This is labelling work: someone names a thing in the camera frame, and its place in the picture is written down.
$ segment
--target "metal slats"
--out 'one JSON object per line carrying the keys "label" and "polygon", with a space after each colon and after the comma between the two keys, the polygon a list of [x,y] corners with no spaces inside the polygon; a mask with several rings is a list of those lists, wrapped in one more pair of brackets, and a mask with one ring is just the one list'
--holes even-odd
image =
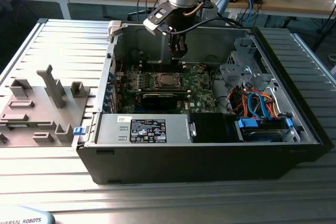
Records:
{"label": "metal slats", "polygon": [[[269,37],[272,38],[277,33],[280,34],[282,37],[281,46],[273,38],[271,40],[267,39],[268,43],[328,136],[331,139],[336,139],[335,80],[330,79],[327,72],[325,72],[327,70],[321,69],[322,65],[318,64],[318,59],[314,59],[313,61],[314,55],[309,54],[304,45],[299,44],[295,36],[292,36],[288,30],[283,29],[279,31],[262,28],[261,32],[266,39]],[[336,154],[332,153],[332,160],[335,159],[334,156],[336,157]]]}
{"label": "metal slats", "polygon": [[[80,20],[50,20],[46,26],[84,30],[85,27],[95,29],[95,24],[102,23],[107,27],[108,23]],[[293,43],[288,37],[286,39],[282,29],[275,31],[281,32],[281,41]],[[269,31],[267,34],[279,41],[277,35]],[[102,33],[41,31],[35,42],[63,44],[55,39],[71,38],[74,40],[64,43],[77,44],[82,43],[78,39],[92,39],[104,45],[106,37],[106,29]],[[26,55],[13,73],[28,71],[37,63],[45,66],[48,62],[60,73],[67,70],[88,73],[87,65],[94,65],[92,70],[97,72],[104,60],[103,56],[69,56],[53,51],[45,55]],[[311,59],[307,61],[304,68],[309,68],[311,62]],[[62,78],[61,82],[71,80],[73,78]],[[81,80],[93,81],[86,77],[81,77]],[[330,82],[297,82],[297,85],[306,91],[319,91],[320,86],[323,90],[331,89]],[[0,87],[0,105],[10,94],[9,88],[3,84]],[[85,109],[88,117],[93,112],[96,94],[97,88],[92,88]],[[331,116],[334,109],[312,107],[316,115],[322,114],[323,118]],[[83,119],[82,125],[90,122],[90,118]],[[335,135],[336,132],[328,128],[328,134]],[[63,224],[129,224],[139,220],[148,224],[335,223],[335,157],[336,153],[331,152],[317,162],[301,164],[279,180],[123,186],[95,184],[71,147],[0,148],[0,205],[20,204],[47,210],[54,214],[57,223]]]}

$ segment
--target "electronics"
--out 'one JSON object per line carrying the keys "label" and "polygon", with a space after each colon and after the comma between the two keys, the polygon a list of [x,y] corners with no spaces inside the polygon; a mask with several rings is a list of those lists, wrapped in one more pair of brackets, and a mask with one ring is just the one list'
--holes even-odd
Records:
{"label": "electronics", "polygon": [[289,31],[197,28],[188,53],[165,71],[167,37],[119,27],[91,123],[72,144],[95,183],[279,178],[333,148],[330,124],[297,85],[316,76],[302,77],[293,56],[328,83],[323,97],[336,81]]}

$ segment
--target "blue latch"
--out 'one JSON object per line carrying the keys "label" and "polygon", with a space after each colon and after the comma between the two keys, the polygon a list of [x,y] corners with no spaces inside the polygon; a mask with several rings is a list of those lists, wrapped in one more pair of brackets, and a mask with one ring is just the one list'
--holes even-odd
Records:
{"label": "blue latch", "polygon": [[74,136],[83,136],[85,135],[85,128],[84,127],[75,127],[73,130]]}
{"label": "blue latch", "polygon": [[238,120],[238,125],[239,128],[257,128],[258,127],[258,123],[257,120],[254,118],[240,118]]}
{"label": "blue latch", "polygon": [[293,127],[293,121],[292,121],[291,118],[287,118],[286,119],[286,123],[287,123],[287,125],[288,125],[289,128]]}

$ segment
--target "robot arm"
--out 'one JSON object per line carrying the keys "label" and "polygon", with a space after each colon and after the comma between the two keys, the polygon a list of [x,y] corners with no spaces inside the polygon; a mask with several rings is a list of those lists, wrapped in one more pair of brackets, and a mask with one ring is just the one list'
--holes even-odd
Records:
{"label": "robot arm", "polygon": [[[200,9],[199,0],[168,0],[158,6],[143,22],[152,33],[169,34],[170,31],[182,31],[195,23],[196,12]],[[187,53],[185,34],[169,37],[172,58],[181,58]]]}

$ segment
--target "blue drive bracket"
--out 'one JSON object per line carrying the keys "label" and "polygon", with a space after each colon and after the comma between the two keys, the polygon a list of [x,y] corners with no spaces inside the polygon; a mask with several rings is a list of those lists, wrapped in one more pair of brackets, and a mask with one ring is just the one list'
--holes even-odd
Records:
{"label": "blue drive bracket", "polygon": [[258,123],[254,118],[240,118],[238,120],[239,128],[257,128]]}

